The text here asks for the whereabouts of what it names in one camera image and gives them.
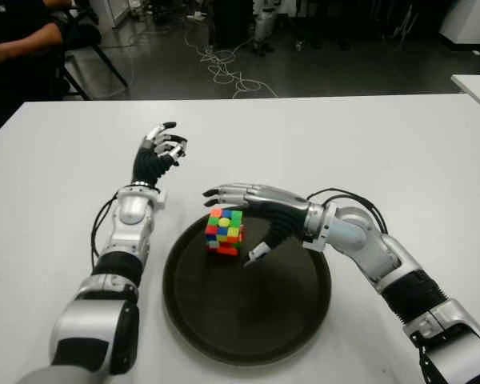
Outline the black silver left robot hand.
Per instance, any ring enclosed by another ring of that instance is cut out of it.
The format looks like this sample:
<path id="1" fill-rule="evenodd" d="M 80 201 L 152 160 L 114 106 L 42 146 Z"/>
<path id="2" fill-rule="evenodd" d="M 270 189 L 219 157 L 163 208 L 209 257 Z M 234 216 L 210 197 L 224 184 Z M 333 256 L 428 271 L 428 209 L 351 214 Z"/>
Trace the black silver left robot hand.
<path id="1" fill-rule="evenodd" d="M 179 166 L 179 159 L 186 155 L 188 140 L 170 132 L 176 126 L 176 122 L 159 123 L 144 136 L 134 158 L 133 184 L 155 189 L 158 180 L 172 166 Z"/>

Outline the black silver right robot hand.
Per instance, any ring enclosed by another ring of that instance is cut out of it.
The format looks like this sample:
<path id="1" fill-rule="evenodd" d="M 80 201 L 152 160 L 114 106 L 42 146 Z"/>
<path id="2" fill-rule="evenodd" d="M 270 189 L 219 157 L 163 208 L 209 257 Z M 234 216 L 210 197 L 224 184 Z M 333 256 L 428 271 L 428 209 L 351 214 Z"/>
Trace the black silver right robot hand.
<path id="1" fill-rule="evenodd" d="M 302 232 L 310 208 L 310 202 L 296 194 L 259 184 L 223 184 L 206 190 L 202 196 L 206 198 L 205 206 L 244 206 L 270 223 L 261 242 L 248 253 L 245 266 L 263 259 L 292 234 Z"/>

